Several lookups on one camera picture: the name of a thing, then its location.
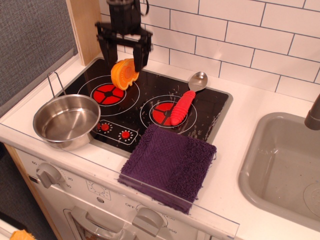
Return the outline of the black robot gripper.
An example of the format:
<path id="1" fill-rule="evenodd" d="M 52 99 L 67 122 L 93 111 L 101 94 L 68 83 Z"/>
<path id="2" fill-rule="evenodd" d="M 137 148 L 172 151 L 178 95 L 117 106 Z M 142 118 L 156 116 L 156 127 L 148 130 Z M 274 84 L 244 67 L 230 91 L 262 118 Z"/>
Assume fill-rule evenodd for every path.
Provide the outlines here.
<path id="1" fill-rule="evenodd" d="M 141 12 L 139 1 L 108 1 L 110 21 L 97 22 L 97 39 L 107 68 L 111 70 L 118 61 L 117 45 L 130 46 L 133 44 L 134 69 L 140 72 L 147 64 L 152 50 L 152 33 L 141 27 L 141 17 L 149 13 Z M 137 43 L 125 43 L 127 35 L 139 36 Z"/>

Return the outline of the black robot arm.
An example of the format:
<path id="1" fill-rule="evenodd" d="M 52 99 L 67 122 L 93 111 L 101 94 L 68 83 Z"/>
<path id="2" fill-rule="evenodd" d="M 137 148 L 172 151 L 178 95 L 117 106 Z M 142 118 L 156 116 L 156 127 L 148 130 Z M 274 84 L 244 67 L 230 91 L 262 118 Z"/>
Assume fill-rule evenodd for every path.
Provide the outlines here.
<path id="1" fill-rule="evenodd" d="M 136 72 L 148 63 L 152 51 L 153 33 L 141 26 L 141 17 L 149 13 L 141 12 L 138 0 L 108 0 L 110 22 L 97 22 L 97 40 L 108 69 L 118 61 L 117 46 L 133 48 L 133 61 Z"/>

